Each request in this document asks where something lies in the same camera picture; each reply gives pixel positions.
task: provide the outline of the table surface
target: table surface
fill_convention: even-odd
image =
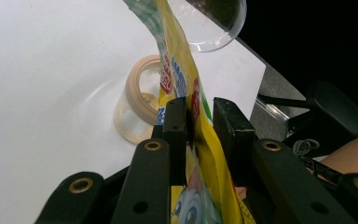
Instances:
[[[69,175],[130,164],[113,110],[151,54],[156,41],[122,1],[0,1],[0,223],[33,223]],[[265,64],[236,40],[193,58],[210,107],[227,98],[250,118]]]

